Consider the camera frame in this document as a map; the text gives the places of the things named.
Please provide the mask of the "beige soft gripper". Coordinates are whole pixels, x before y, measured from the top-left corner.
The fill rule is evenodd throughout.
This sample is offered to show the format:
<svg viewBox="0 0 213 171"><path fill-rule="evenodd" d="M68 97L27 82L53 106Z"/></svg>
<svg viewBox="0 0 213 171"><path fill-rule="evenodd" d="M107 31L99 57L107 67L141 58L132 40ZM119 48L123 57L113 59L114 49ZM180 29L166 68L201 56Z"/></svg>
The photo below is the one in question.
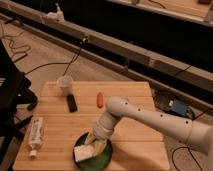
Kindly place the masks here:
<svg viewBox="0 0 213 171"><path fill-rule="evenodd" d="M104 139L104 140L97 139L92 132L89 132L87 137L86 137L86 140L84 141L84 144L85 145L92 145L93 148L94 148L93 155L97 156L104 151L104 149L107 145L107 140L106 139Z"/></svg>

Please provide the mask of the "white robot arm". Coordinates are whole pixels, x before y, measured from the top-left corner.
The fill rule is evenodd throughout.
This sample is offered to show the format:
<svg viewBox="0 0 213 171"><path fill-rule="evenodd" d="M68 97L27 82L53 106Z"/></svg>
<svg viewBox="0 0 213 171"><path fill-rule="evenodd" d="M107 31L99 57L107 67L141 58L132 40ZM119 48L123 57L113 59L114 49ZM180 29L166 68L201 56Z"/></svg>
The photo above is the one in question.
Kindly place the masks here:
<svg viewBox="0 0 213 171"><path fill-rule="evenodd" d="M105 104L105 111L89 132L85 143L110 139L122 118L134 119L150 128L186 144L208 156L213 155L213 126L198 121L145 110L127 98L112 96Z"/></svg>

